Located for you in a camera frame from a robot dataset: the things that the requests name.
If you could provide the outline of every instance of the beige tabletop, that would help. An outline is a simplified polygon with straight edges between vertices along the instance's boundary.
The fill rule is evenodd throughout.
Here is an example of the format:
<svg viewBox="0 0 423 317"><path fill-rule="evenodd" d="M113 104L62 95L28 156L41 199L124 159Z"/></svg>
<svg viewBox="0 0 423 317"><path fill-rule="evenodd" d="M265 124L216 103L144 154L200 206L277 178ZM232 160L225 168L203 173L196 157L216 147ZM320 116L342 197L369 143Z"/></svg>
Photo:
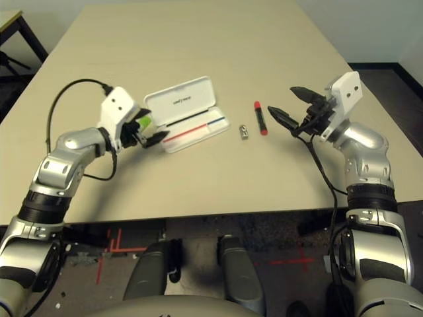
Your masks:
<svg viewBox="0 0 423 317"><path fill-rule="evenodd" d="M306 105L289 91L324 86L350 68L293 1L187 0L87 6L0 125L0 223L19 211L46 154L48 109L68 82L94 78L146 94L211 77L231 128L175 154L160 146L119 154L109 182L84 179L67 222L120 221L188 215L330 207L332 198L304 145L264 113L261 136L253 102L283 108L302 120ZM423 160L370 91L352 120L389 142L399 201L423 199ZM103 100L90 83L66 92L54 114L52 137L95 126ZM241 141L238 126L250 138ZM317 152L334 184L344 187L344 159L330 144ZM110 154L87 169L107 176Z"/></svg>
<svg viewBox="0 0 423 317"><path fill-rule="evenodd" d="M0 32L6 30L21 15L22 11L20 10L0 11Z"/></svg>

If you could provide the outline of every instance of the green object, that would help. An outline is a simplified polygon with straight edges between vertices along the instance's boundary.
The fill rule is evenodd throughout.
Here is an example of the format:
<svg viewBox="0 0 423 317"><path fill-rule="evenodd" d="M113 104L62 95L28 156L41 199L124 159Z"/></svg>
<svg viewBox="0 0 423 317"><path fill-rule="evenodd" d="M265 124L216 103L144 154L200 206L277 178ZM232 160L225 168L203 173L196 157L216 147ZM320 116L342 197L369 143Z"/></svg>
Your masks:
<svg viewBox="0 0 423 317"><path fill-rule="evenodd" d="M148 127L148 125L151 123L151 119L150 117L144 116L140 119L137 120L138 124L139 124L139 132L143 131L146 127Z"/></svg>

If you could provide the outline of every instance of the small metal object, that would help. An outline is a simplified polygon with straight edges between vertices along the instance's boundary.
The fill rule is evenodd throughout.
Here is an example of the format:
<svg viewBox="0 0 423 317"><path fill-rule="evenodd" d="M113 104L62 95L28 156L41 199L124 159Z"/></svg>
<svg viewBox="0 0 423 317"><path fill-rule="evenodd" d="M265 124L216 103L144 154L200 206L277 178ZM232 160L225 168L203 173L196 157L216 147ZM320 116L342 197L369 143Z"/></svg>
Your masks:
<svg viewBox="0 0 423 317"><path fill-rule="evenodd" d="M249 138L249 132L244 124L239 126L239 133L241 134L242 140L247 140Z"/></svg>

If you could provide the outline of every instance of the blue stripe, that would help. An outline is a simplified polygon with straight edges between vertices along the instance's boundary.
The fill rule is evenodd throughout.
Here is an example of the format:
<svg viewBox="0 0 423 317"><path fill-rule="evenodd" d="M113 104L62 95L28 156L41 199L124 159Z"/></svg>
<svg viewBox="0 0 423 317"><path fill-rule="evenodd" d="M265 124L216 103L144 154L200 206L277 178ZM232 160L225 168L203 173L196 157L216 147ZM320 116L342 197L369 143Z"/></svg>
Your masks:
<svg viewBox="0 0 423 317"><path fill-rule="evenodd" d="M225 117L221 117L221 118L218 118L218 119L214 119L213 121L208 122L207 124L209 125L209 124L212 124L212 123L218 122L218 121L223 120L223 119L225 119Z"/></svg>

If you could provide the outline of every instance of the black rubber joint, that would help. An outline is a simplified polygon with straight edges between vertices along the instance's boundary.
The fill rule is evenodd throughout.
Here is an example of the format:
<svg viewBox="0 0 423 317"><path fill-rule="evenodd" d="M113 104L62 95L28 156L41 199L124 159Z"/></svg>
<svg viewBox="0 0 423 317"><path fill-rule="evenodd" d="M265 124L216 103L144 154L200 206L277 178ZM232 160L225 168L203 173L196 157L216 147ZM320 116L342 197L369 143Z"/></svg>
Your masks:
<svg viewBox="0 0 423 317"><path fill-rule="evenodd" d="M381 184L355 184L347 187L350 209L372 208L397 212L394 189Z"/></svg>
<svg viewBox="0 0 423 317"><path fill-rule="evenodd" d="M29 191L18 218L32 223L61 223L71 203L70 197L57 197Z"/></svg>

